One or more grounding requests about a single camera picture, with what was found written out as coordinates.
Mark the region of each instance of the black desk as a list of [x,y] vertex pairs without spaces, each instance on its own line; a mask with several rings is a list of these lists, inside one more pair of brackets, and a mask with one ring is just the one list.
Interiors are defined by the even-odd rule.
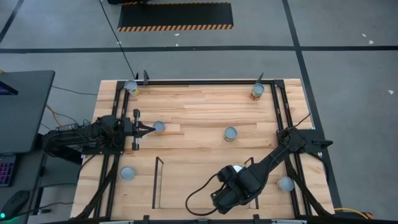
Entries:
[[[0,188],[0,209],[17,191],[38,186],[46,155],[35,150],[34,143],[54,75],[54,71],[0,73],[0,81],[19,91],[17,96],[0,96],[0,153],[24,152],[17,155],[12,186]],[[37,192],[30,193],[21,212],[34,207]],[[23,215],[10,223],[27,223],[28,217]]]

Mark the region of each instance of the wooden tabletop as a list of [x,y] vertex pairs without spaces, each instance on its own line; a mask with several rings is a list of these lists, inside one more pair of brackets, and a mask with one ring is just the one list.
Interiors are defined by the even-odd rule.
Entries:
[[[94,118],[111,114],[116,82],[101,82]],[[292,119],[296,124],[308,115],[303,88],[299,79],[285,80],[285,86]],[[222,167],[230,164],[244,166],[250,157],[259,162],[277,147],[277,121],[271,90],[266,85],[260,100],[253,101],[249,97],[251,88],[251,85],[140,86],[140,95],[129,98],[127,117],[132,119],[133,109],[139,109],[144,125],[152,126],[155,121],[163,121],[166,130],[162,134],[150,133],[140,139],[139,151],[132,151],[131,137],[126,139],[119,171],[130,166],[135,169],[136,176],[132,180],[122,180],[118,176],[112,220],[142,220],[144,215],[150,215],[151,220],[200,218],[185,209],[185,199],[190,193]],[[118,116],[123,104],[123,91]],[[286,127],[280,90],[277,92]],[[224,130],[229,126],[238,131],[233,142],[223,138]],[[311,127],[308,118],[298,128]],[[158,167],[153,209],[156,157],[160,157],[164,164]],[[322,163],[306,154],[301,155],[301,160],[307,187],[326,210],[334,213]],[[103,156],[96,156],[82,169],[71,217],[78,215],[96,192],[102,161]],[[205,218],[252,219],[254,214],[259,214],[260,218],[293,218],[290,194],[276,186],[276,182],[285,175],[283,164],[270,173],[265,189],[258,196],[259,209],[255,209],[253,201],[246,206],[234,207],[226,215],[215,212]],[[217,179],[213,179],[190,199],[188,206],[198,213],[210,211],[214,208],[210,193],[220,187]],[[296,191],[300,212],[304,214],[301,191],[298,187]],[[103,198],[102,215],[107,198]]]

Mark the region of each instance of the keyboard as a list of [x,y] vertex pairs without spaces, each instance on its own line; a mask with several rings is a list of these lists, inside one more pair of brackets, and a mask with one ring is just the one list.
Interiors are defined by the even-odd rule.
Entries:
[[0,187],[10,187],[17,156],[0,155]]

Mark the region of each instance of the concrete floor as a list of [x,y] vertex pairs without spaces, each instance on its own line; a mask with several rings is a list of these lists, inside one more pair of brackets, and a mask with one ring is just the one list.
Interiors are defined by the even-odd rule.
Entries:
[[[18,1],[23,0],[0,0],[0,30]],[[117,35],[123,47],[293,46],[282,0],[230,2],[233,30]],[[398,45],[397,1],[288,2],[301,46]],[[115,29],[121,7],[106,2],[104,7]],[[82,47],[118,47],[98,0],[24,0],[3,40],[0,38],[0,52]],[[294,51],[128,52],[126,56],[134,72],[145,69],[151,78],[257,78],[261,72],[265,78],[302,78]],[[316,51],[303,52],[303,56],[325,136],[335,142],[329,152],[342,205],[372,212],[379,219],[398,220],[398,52]],[[100,80],[132,78],[119,52],[3,53],[0,69],[55,70],[55,86],[89,93],[97,92]],[[52,89],[48,104],[82,122],[91,119],[95,100],[94,96]],[[42,123],[56,127],[47,110]],[[76,181],[77,166],[53,158],[47,165],[46,184]],[[63,198],[55,196],[61,193]],[[48,189],[42,204],[72,201],[73,195],[73,187]],[[54,208],[52,214],[33,217],[29,223],[66,220],[70,209]]]

